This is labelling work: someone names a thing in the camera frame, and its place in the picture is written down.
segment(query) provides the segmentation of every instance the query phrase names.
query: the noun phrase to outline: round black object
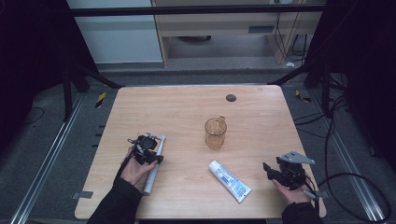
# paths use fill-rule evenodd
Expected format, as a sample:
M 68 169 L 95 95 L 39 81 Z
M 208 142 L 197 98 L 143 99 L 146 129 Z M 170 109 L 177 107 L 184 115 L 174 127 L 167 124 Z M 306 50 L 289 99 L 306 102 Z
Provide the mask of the round black object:
M 228 94 L 228 95 L 225 97 L 225 99 L 226 99 L 228 102 L 234 102 L 234 101 L 236 101 L 236 96 L 235 96 L 234 94 Z

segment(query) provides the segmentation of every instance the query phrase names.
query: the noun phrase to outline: gray carpet floor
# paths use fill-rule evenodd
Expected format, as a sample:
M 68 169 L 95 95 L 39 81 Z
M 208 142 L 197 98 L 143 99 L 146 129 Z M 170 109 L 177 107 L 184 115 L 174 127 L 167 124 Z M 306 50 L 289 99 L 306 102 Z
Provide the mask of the gray carpet floor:
M 212 54 L 213 52 L 208 52 L 206 55 L 202 53 L 194 54 L 198 56 L 188 56 L 186 54 L 190 54 L 193 50 L 179 49 L 178 45 L 182 46 L 180 41 L 176 44 L 175 51 L 171 52 L 175 59 L 169 62 L 173 67 L 159 71 L 106 72 L 102 75 L 126 86 L 265 84 L 286 75 L 292 69 L 286 66 L 257 67 L 254 64 L 235 68 L 232 66 L 233 61 L 231 63 L 226 62 L 227 59 L 223 59 L 222 62 L 227 63 L 230 67 L 221 69 L 225 67 L 224 64 L 217 67 L 218 64 L 212 62 L 215 57 Z M 220 56 L 224 58 L 225 55 L 230 55 L 230 53 L 223 53 Z M 261 60 L 268 55 L 267 53 L 255 55 L 255 58 Z M 244 62 L 252 62 L 252 58 L 247 57 L 245 53 L 234 56 L 231 57 L 233 60 L 239 57 Z M 206 70 L 202 69 L 202 66 L 196 62 L 196 60 L 199 60 L 197 57 L 203 57 L 204 60 L 200 62 L 211 62 L 213 67 Z M 192 68 L 188 65 L 189 69 L 183 69 L 183 66 L 173 69 L 182 63 L 184 65 L 194 64 L 197 67 Z M 35 199 L 35 205 L 30 211 L 27 223 L 84 223 L 74 216 L 78 201 L 73 199 L 72 195 L 83 188 L 97 145 L 100 142 L 101 133 L 117 95 L 117 90 L 112 90 L 92 78 L 87 77 L 87 80 L 91 85 L 89 92 L 78 93 L 73 89 L 73 99 L 82 98 L 81 107 L 66 139 L 64 139 L 64 144 L 57 159 L 51 167 L 43 189 Z M 312 99 L 315 99 L 320 93 L 320 87 L 305 91 L 303 81 L 304 75 L 300 75 L 282 86 L 290 112 L 296 119 L 296 124 L 320 115 L 317 102 L 307 103 L 296 97 L 296 89 L 305 92 Z M 106 98 L 100 108 L 95 108 L 98 96 L 102 92 L 106 92 Z M 340 95 L 341 93 L 338 91 L 331 92 L 333 99 Z M 7 153 L 0 159 L 0 223 L 8 223 L 23 200 L 40 169 L 42 161 L 46 159 L 53 140 L 63 125 L 63 118 L 64 96 L 62 85 L 42 91 L 35 97 L 33 108 L 26 118 L 25 125 L 12 139 L 7 148 Z M 396 204 L 396 194 L 394 193 L 396 174 L 386 160 L 370 155 L 369 145 L 347 105 L 340 107 L 334 113 L 334 124 L 336 132 L 332 136 L 336 134 L 340 136 L 343 146 L 347 149 L 361 174 L 372 180 L 394 207 Z M 318 119 L 306 125 L 297 125 L 296 128 L 306 155 L 317 162 L 317 164 L 312 165 L 312 170 L 315 179 L 320 182 L 325 179 L 325 136 L 328 131 L 326 119 Z M 343 164 L 342 155 L 337 148 L 336 142 L 331 138 L 327 155 L 330 175 L 346 171 L 346 165 Z M 331 184 L 334 195 L 347 209 L 360 217 L 367 218 L 361 205 L 361 199 L 351 184 L 350 177 L 336 178 L 331 181 Z M 320 188 L 320 190 L 327 189 L 326 185 Z M 382 212 L 386 214 L 388 211 L 382 198 L 377 195 L 375 190 L 372 189 L 372 192 Z M 333 197 L 325 199 L 324 203 L 327 209 L 327 216 L 324 218 L 325 223 L 362 223 L 342 209 Z M 257 223 L 255 221 L 257 220 L 244 220 L 243 223 Z M 267 222 L 276 224 L 281 223 L 281 220 L 270 219 Z M 221 223 L 234 224 L 235 222 L 226 220 Z M 396 223 L 396 216 L 392 215 L 388 223 Z

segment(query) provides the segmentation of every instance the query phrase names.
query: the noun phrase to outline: floor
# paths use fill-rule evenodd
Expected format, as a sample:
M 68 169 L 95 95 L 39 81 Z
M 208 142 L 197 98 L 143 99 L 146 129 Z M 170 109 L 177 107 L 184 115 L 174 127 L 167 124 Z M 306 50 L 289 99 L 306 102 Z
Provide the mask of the floor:
M 301 58 L 293 53 L 301 53 L 304 45 L 302 40 L 299 38 L 295 48 L 289 51 L 290 57 Z M 294 62 L 294 67 L 276 63 L 264 35 L 212 36 L 209 41 L 203 41 L 201 37 L 182 37 L 174 38 L 172 44 L 169 64 L 165 68 L 139 67 L 122 73 L 106 71 L 103 75 L 128 86 L 265 84 L 301 65 L 300 61 Z M 18 209 L 26 215 L 26 223 L 82 223 L 74 217 L 77 200 L 73 196 L 82 190 L 117 94 L 117 90 L 111 90 L 94 79 L 88 80 L 91 84 L 88 93 L 81 94 L 73 90 L 73 99 L 81 104 L 75 104 L 78 114 L 72 123 L 62 123 L 62 86 L 43 91 L 35 98 L 26 124 L 9 145 L 10 153 L 0 160 L 0 223 L 8 223 Z M 300 75 L 282 86 L 282 89 L 306 154 L 318 162 L 313 167 L 315 178 L 323 180 L 323 148 L 330 122 L 328 119 L 318 119 L 308 125 L 298 125 L 321 114 L 318 105 L 320 88 L 306 90 L 303 81 L 304 75 Z M 312 103 L 297 97 L 297 89 L 301 91 L 301 96 L 311 99 Z M 106 92 L 106 99 L 100 108 L 95 108 L 98 95 L 103 91 Z M 339 91 L 331 92 L 333 99 L 340 95 Z M 327 154 L 331 174 L 358 171 L 378 185 L 392 206 L 396 204 L 393 193 L 396 174 L 386 161 L 370 156 L 367 142 L 347 107 L 339 108 L 334 120 L 336 131 L 332 133 Z M 57 138 L 62 132 L 67 137 Z M 37 174 L 42 174 L 41 180 L 35 178 Z M 387 214 L 381 196 L 375 190 L 368 190 L 374 193 L 364 195 L 367 189 L 361 186 L 366 185 L 360 182 L 341 177 L 332 180 L 332 186 L 341 203 L 347 204 L 347 208 L 360 217 L 367 218 L 367 214 L 373 210 L 375 212 L 378 207 L 379 214 Z M 377 204 L 367 205 L 364 202 L 371 202 L 371 196 Z M 328 209 L 328 215 L 324 218 L 326 223 L 362 223 L 341 209 L 332 197 L 325 204 Z M 257 220 L 245 220 L 244 223 L 256 223 L 254 221 Z M 267 221 L 281 223 L 279 219 Z M 392 216 L 388 223 L 396 223 L 395 217 Z

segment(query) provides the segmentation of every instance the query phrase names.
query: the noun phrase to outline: wooden table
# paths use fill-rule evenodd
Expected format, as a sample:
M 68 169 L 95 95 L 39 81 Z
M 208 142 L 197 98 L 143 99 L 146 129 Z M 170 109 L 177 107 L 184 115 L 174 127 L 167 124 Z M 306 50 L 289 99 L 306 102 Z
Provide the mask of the wooden table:
M 233 94 L 236 101 L 228 102 Z M 227 133 L 221 149 L 205 144 L 205 122 L 224 116 Z M 165 135 L 164 160 L 151 195 L 144 197 L 136 217 L 273 218 L 285 204 L 262 169 L 278 169 L 276 156 L 295 150 L 304 155 L 289 108 L 278 86 L 167 86 L 120 89 L 84 186 L 90 199 L 80 198 L 76 217 L 91 216 L 111 189 L 130 143 L 147 131 Z M 209 171 L 220 162 L 252 188 L 238 203 Z M 304 165 L 310 176 L 309 165 Z M 142 180 L 138 188 L 143 188 Z M 323 203 L 320 213 L 325 215 Z

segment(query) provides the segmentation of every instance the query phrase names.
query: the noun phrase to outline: black metal pole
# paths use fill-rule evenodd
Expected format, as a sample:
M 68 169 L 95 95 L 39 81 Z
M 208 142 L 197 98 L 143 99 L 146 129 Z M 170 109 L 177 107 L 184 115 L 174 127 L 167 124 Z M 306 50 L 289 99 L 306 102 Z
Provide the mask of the black metal pole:
M 231 6 L 188 6 L 188 7 L 114 7 L 74 8 L 44 12 L 49 16 L 98 17 L 136 15 L 216 14 L 216 13 L 264 13 L 264 12 L 316 12 L 337 9 L 326 4 L 289 5 L 231 5 Z

